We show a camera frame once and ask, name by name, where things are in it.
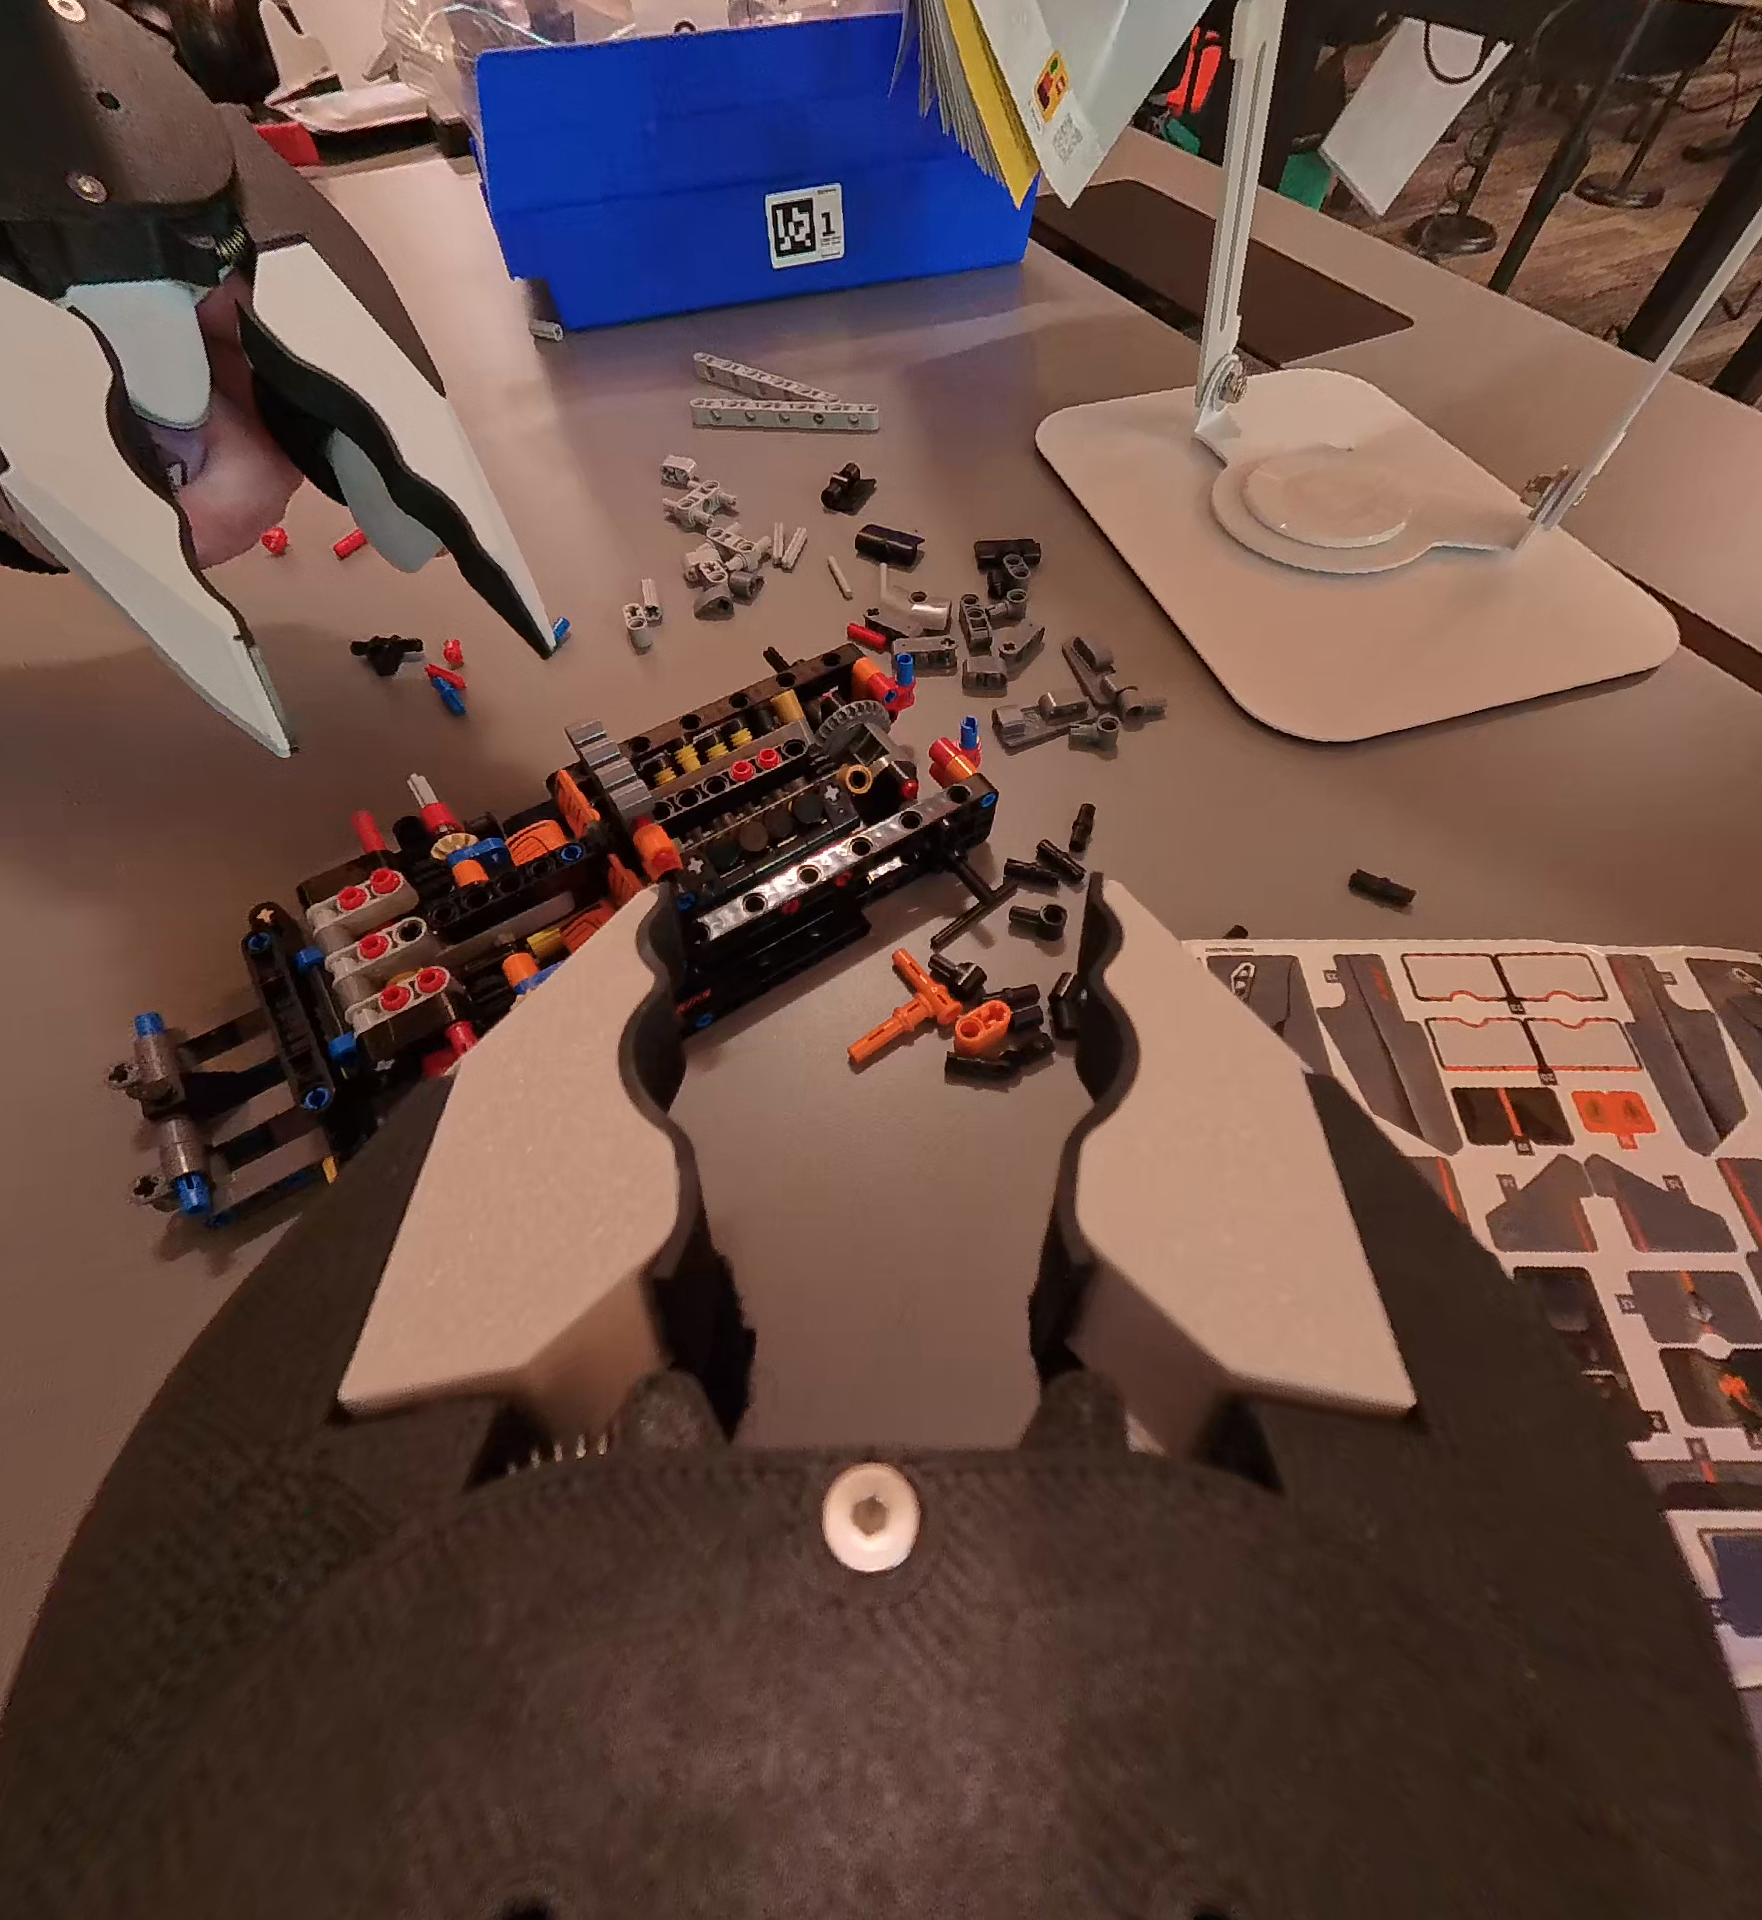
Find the pile of light grey lego connectors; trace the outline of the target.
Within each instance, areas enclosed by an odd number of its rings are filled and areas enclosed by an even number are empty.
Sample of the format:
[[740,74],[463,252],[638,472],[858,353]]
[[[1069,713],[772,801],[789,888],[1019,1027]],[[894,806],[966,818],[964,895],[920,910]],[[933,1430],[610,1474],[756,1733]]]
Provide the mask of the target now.
[[691,455],[658,461],[659,514],[683,541],[680,574],[703,619],[755,605],[772,576],[789,576],[806,552],[803,523],[750,523],[740,493],[707,474]]

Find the blue plastic bin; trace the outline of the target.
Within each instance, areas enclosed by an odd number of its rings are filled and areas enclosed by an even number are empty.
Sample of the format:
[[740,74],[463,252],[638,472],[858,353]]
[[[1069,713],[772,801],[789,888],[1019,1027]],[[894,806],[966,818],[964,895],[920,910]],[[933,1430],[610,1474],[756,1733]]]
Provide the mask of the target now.
[[486,53],[484,200],[562,333],[1015,264],[1013,201],[896,78],[896,15]]

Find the long grey lego beam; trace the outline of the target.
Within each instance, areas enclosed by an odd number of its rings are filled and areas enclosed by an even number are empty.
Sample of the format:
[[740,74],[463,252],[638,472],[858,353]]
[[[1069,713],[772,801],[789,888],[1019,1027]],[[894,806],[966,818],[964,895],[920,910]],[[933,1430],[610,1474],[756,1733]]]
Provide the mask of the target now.
[[804,386],[787,375],[743,363],[739,360],[698,351],[693,355],[698,380],[734,398],[762,403],[828,409],[842,406],[839,395],[822,387]]
[[693,427],[780,431],[780,433],[839,433],[869,436],[880,431],[880,408],[850,401],[778,401],[750,395],[693,398],[690,401]]

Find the white stand base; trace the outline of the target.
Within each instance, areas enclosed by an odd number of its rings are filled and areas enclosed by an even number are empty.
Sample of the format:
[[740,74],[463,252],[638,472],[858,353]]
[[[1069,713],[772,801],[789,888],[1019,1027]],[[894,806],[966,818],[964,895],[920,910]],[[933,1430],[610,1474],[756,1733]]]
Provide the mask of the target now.
[[1579,468],[1514,493],[1373,384],[1246,372],[1242,286],[1284,5],[1238,5],[1192,387],[1065,408],[1037,448],[1262,726],[1347,742],[1662,666],[1678,626],[1564,517],[1762,239],[1762,198]]

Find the lego instruction booklet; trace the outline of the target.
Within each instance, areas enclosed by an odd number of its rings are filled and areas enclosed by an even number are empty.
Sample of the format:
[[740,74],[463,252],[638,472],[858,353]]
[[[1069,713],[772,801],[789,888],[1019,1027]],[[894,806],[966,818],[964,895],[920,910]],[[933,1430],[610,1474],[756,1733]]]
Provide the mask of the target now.
[[1071,205],[1156,95],[1207,2],[901,2],[918,106],[1013,201]]

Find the person's left hand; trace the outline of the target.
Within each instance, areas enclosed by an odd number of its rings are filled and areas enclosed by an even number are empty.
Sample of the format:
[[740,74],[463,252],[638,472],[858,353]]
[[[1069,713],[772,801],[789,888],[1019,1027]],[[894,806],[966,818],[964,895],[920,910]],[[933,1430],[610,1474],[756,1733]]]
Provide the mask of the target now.
[[249,391],[240,398],[215,394],[208,420],[195,427],[142,424],[202,570],[249,552],[282,523],[303,475],[275,441]]

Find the clear plastic bag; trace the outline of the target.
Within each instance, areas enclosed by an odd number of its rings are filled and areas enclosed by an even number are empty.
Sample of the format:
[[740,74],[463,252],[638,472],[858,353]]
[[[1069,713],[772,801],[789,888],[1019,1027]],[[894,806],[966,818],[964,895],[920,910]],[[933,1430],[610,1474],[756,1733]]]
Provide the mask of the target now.
[[483,53],[668,38],[843,16],[894,16],[900,2],[384,2],[396,64],[455,67]]

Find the black and orange lego model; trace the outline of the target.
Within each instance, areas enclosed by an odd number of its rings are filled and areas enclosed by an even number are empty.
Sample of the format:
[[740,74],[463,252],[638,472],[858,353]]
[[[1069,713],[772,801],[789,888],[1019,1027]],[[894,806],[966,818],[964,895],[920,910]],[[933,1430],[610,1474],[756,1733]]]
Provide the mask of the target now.
[[399,817],[357,812],[353,854],[249,911],[233,1018],[133,1021],[107,1072],[153,1144],[130,1200],[223,1227],[331,1181],[659,886],[693,1035],[861,939],[875,899],[959,874],[999,791],[974,747],[896,730],[914,661],[850,640],[770,663],[643,732],[570,726],[523,806],[463,812],[411,777]]

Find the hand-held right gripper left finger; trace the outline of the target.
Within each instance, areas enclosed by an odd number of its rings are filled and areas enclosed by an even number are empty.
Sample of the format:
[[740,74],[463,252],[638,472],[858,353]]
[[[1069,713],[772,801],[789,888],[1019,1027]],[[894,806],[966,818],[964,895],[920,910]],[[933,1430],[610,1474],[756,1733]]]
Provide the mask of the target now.
[[641,891],[455,1074],[341,1379],[356,1416],[492,1395],[550,1436],[610,1428],[663,1369],[727,1436],[755,1334],[670,1108],[680,911]]

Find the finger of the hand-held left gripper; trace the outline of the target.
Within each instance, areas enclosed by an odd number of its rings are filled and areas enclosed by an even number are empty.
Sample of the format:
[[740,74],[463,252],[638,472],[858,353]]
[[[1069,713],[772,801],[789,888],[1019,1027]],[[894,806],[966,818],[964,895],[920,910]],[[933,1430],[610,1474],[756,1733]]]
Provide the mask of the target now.
[[236,148],[252,254],[240,342],[263,421],[401,572],[451,556],[528,648],[558,651],[533,570],[373,250],[270,148]]
[[245,617],[193,555],[135,430],[113,351],[89,318],[0,274],[0,493],[29,530],[137,626],[173,669],[276,756],[292,754]]

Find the orange lego axle pin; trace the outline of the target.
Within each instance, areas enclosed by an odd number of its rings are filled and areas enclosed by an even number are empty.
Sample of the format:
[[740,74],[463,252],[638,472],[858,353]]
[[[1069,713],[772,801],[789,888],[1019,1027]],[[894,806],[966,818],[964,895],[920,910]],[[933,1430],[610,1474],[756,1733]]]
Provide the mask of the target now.
[[865,1069],[896,1042],[908,1041],[924,1027],[953,1031],[964,1013],[962,1001],[908,949],[896,948],[892,964],[908,990],[908,999],[894,1009],[890,1018],[847,1047],[852,1069]]

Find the white paper sheet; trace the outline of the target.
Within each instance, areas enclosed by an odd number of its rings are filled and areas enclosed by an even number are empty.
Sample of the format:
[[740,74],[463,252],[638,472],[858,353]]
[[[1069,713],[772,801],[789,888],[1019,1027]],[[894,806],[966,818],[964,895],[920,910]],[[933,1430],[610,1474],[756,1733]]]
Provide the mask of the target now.
[[1508,55],[1510,43],[1403,18],[1320,143],[1333,179],[1370,218],[1386,218]]

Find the pile of black lego pins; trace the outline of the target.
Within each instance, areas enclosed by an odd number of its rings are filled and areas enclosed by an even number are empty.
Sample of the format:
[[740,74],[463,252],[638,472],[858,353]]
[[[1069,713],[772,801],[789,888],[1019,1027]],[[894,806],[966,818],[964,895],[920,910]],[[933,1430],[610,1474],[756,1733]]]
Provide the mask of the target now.
[[1013,1009],[1007,1044],[991,1059],[962,1059],[943,1032],[942,1082],[966,1091],[1013,1091],[1066,1063],[1083,1036],[1083,982],[1066,963],[1066,867],[1050,856],[1008,858],[986,874],[974,850],[943,848],[942,876],[960,903],[925,939],[922,961],[964,1004],[1002,999]]

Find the pile of dark grey lego connectors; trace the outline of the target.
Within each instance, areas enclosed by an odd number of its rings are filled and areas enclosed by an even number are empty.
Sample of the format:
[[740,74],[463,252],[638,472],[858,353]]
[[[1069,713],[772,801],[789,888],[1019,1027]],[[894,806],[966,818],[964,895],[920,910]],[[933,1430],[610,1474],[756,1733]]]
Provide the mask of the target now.
[[1125,669],[1108,641],[1085,631],[1060,637],[1069,685],[1037,685],[1025,694],[1021,682],[1049,646],[1031,599],[1042,545],[1031,536],[977,541],[973,556],[983,582],[960,595],[954,616],[962,680],[973,696],[994,699],[991,730],[1004,750],[1023,753],[1063,739],[1080,750],[1113,756],[1124,734],[1165,719],[1165,698]]

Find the black table frame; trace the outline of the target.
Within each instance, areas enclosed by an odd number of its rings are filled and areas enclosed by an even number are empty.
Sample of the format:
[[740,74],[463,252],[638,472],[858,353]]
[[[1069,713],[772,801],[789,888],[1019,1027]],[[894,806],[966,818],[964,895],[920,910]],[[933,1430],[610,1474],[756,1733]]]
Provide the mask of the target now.
[[[1660,71],[1642,61],[1642,46],[1654,33],[1660,5],[1606,5],[1622,26],[1602,41],[1603,64],[1589,88],[1583,109],[1563,135],[1559,148],[1541,171],[1541,179],[1525,211],[1490,272],[1488,289],[1507,294],[1521,274],[1541,230],[1568,198],[1589,164],[1589,145],[1600,120],[1618,82],[1631,73]],[[1622,349],[1639,360],[1656,361],[1662,353],[1679,353],[1690,336],[1711,318],[1731,283],[1740,276],[1751,254],[1762,240],[1762,95],[1734,135],[1728,170],[1701,205],[1691,225],[1675,245],[1654,289],[1644,297],[1636,314],[1620,335]],[[1749,338],[1734,351],[1712,384],[1715,391],[1740,401],[1762,394],[1762,316]]]

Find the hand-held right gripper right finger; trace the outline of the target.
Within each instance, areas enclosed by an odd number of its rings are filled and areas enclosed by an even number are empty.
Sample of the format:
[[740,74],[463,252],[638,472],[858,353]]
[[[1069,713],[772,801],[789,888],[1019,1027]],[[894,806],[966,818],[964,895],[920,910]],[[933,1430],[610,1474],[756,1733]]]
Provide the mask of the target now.
[[1031,1292],[1037,1371],[1103,1379],[1161,1457],[1255,1401],[1413,1414],[1300,1059],[1118,879],[1090,881],[1081,926],[1090,1110]]

